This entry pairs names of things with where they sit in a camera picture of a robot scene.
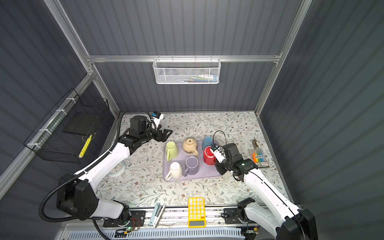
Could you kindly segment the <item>blue floral mug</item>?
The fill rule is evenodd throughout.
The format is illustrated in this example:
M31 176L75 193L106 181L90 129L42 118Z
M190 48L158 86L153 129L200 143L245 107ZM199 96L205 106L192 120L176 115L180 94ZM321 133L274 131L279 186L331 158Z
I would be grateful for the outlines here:
M213 147L214 145L212 137L205 137L202 142L202 150L204 151L206 147Z

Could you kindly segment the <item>red mug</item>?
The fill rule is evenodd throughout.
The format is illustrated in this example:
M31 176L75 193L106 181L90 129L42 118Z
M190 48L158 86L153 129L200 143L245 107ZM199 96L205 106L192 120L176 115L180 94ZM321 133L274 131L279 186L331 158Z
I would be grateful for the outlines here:
M214 166L216 163L216 157L214 153L212 152L212 147L208 146L203 151L203 160L204 163L209 166Z

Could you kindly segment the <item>white cream mug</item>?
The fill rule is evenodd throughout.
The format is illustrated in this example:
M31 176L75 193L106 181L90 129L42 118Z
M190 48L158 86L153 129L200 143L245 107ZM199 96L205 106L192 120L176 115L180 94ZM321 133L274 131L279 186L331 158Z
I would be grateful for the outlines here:
M169 172L166 175L166 181L179 180L183 176L183 169L178 162L173 162L170 165Z

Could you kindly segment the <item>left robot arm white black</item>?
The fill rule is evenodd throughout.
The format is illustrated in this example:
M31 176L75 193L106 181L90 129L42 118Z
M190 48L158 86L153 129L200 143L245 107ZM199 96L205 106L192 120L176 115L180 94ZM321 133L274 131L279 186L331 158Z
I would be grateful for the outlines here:
M51 223L108 218L117 220L121 226L126 225L131 219L129 206L118 201L99 199L96 196L96 188L113 168L143 144L151 140L163 143L168 140L172 130L162 128L160 122L163 118L164 115L157 111L134 116L130 119L130 127L122 133L123 118L119 117L113 145L82 170L73 175L63 175L58 186L40 203L39 217ZM53 195L57 195L57 209L68 214L67 217L52 218L46 215L45 206Z

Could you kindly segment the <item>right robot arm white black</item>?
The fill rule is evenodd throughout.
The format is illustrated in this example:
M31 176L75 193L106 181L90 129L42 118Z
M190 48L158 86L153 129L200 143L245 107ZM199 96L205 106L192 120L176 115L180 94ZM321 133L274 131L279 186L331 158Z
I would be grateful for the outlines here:
M268 210L260 207L254 199L238 203L238 216L243 222L253 221L277 240L317 240L315 216L308 209L301 209L285 198L264 176L251 159L244 159L237 145L226 144L209 150L216 158L215 167L223 175L232 173L234 179L243 182L256 192Z

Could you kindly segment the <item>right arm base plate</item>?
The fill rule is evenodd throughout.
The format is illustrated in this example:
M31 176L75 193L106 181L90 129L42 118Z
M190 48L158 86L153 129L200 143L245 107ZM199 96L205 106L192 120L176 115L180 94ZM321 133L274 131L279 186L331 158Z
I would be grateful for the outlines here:
M221 213L221 217L225 220L227 225L230 224L255 224L246 216L244 208L225 208L224 212Z

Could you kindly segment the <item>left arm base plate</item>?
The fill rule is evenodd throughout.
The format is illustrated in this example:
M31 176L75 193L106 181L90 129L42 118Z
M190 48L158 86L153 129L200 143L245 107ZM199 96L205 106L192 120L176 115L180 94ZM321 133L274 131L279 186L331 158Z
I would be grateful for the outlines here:
M129 211L117 219L108 218L104 221L104 228L132 227L139 228L144 225L146 211Z

